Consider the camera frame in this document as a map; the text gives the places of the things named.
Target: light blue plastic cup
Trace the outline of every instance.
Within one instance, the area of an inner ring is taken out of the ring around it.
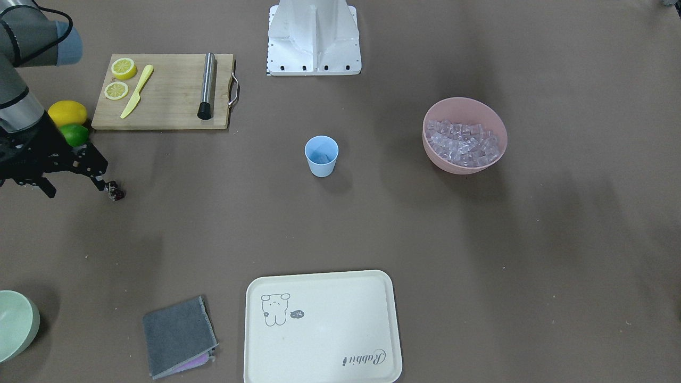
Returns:
[[[338,158],[338,144],[331,137],[312,137],[305,144],[305,157],[312,174],[326,177],[334,171]]]

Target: lemon slice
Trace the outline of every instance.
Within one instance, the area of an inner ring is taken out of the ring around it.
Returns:
[[[112,82],[111,84],[107,85],[106,88],[104,88],[104,95],[108,99],[121,99],[125,96],[127,96],[128,93],[128,86],[124,82],[116,81]]]
[[[119,80],[127,80],[128,78],[132,78],[137,74],[135,61],[127,57],[118,59],[111,64],[111,73],[113,73],[114,77],[118,78]]]

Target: bear cartoon drawing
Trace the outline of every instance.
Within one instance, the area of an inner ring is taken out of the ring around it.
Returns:
[[[263,295],[262,312],[265,315],[265,324],[269,327],[281,326],[286,322],[286,310],[289,308],[291,294]]]

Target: lime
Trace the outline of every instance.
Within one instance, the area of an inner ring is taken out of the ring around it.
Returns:
[[[70,123],[82,125],[87,121],[87,109],[81,103],[70,99],[55,102],[47,109],[47,113],[57,127]]]
[[[104,96],[108,99],[121,99],[128,94],[128,86],[124,82],[116,81],[107,85],[104,89]]]
[[[118,59],[111,64],[111,73],[119,80],[127,80],[133,78],[137,74],[137,67],[135,61],[127,57]]]
[[[59,131],[66,138],[66,142],[72,147],[79,147],[87,141],[90,132],[88,129],[76,123],[70,123],[59,128]]]

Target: small dark object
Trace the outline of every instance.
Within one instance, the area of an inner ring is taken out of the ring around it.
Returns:
[[[199,104],[199,111],[196,112],[196,116],[201,120],[210,120],[212,118],[210,104],[208,102],[202,102]]]
[[[116,181],[107,182],[104,187],[109,193],[109,198],[111,198],[111,201],[122,200],[123,197],[125,197],[125,192],[118,188]]]

